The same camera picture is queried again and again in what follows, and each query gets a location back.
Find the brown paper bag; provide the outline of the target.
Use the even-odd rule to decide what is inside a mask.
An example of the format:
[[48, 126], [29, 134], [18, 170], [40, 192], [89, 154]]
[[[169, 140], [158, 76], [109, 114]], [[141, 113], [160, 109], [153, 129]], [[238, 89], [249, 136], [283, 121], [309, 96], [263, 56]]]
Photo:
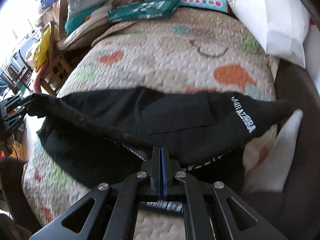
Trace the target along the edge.
[[67, 36], [65, 23], [68, 16], [67, 0], [58, 0], [52, 6], [52, 17], [54, 24], [54, 39], [60, 41]]

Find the white paper shopping bag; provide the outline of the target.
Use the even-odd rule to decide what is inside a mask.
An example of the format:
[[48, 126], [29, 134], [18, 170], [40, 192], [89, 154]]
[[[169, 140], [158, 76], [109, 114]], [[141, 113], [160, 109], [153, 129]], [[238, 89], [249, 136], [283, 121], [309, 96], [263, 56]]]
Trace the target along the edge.
[[300, 0], [226, 0], [265, 53], [306, 67], [310, 15]]

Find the patchwork quilted bedspread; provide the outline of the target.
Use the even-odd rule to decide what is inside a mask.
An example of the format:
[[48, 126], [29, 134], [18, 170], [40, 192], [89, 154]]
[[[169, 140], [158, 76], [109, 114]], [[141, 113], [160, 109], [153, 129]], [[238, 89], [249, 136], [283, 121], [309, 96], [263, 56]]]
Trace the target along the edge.
[[[266, 55], [240, 21], [209, 10], [181, 8], [167, 20], [123, 22], [93, 42], [57, 96], [144, 86], [165, 93], [236, 91], [276, 99], [279, 60]], [[245, 147], [249, 171], [277, 137], [272, 126]], [[36, 139], [22, 176], [24, 195], [43, 227], [88, 193]], [[134, 239], [185, 239], [182, 218], [139, 210]]]

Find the green long box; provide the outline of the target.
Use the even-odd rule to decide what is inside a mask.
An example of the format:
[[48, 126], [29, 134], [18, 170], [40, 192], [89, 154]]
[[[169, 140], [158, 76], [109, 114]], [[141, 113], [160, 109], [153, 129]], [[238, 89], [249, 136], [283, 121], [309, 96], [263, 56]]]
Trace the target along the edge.
[[111, 9], [107, 18], [111, 23], [170, 18], [178, 9], [180, 0], [150, 0], [122, 5]]

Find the yellow plastic bag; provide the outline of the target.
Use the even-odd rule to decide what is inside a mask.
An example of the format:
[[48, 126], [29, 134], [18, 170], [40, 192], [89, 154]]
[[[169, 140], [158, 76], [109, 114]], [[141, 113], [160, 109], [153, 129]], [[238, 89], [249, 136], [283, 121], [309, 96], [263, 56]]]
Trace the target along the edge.
[[50, 35], [51, 27], [46, 25], [42, 32], [42, 38], [39, 42], [39, 45], [36, 47], [36, 50], [33, 54], [33, 66], [35, 72], [40, 70], [48, 58], [47, 52], [50, 46]]

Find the teal folded cloth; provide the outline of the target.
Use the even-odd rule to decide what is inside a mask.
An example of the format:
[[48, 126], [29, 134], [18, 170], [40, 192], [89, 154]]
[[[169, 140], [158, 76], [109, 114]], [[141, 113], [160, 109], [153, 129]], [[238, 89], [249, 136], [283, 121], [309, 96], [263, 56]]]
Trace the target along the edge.
[[79, 12], [78, 14], [68, 19], [65, 23], [66, 35], [70, 35], [73, 31], [75, 31], [75, 29], [80, 27], [80, 25], [82, 25], [86, 21], [87, 16], [89, 16], [92, 12], [96, 11], [102, 6], [103, 4], [96, 5], [95, 7], [91, 7]]

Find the black pants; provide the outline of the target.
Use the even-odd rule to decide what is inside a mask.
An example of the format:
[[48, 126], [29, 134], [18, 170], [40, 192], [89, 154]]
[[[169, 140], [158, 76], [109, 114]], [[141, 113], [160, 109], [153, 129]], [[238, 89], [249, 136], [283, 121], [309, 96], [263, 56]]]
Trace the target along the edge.
[[123, 181], [165, 147], [198, 180], [244, 184], [245, 146], [290, 116], [289, 102], [237, 92], [167, 94], [145, 87], [78, 92], [62, 98], [35, 93], [29, 115], [44, 118], [41, 144], [86, 187]]

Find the grey socked foot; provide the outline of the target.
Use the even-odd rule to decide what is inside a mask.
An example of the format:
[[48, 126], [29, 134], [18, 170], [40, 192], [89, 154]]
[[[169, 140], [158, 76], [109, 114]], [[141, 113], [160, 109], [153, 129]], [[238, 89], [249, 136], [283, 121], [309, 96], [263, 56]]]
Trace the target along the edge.
[[282, 126], [265, 157], [246, 173], [242, 190], [244, 194], [282, 192], [295, 154], [302, 118], [303, 111], [295, 110]]

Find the light blue shapes box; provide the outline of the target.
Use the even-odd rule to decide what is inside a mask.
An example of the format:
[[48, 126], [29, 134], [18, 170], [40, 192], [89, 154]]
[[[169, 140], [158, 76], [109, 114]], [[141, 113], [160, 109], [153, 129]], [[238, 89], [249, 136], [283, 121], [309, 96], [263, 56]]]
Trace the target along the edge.
[[229, 6], [226, 0], [180, 0], [180, 6], [229, 13]]

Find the wooden chair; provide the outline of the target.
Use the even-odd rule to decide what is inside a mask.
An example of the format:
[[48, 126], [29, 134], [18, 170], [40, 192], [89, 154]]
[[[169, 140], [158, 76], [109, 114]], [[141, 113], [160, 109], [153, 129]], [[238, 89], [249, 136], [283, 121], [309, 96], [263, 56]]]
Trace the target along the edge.
[[73, 68], [65, 59], [64, 53], [56, 49], [54, 25], [52, 22], [46, 24], [44, 30], [47, 29], [50, 30], [48, 57], [45, 64], [38, 71], [37, 76], [40, 78], [40, 87], [49, 95], [57, 96], [57, 93], [70, 76]]

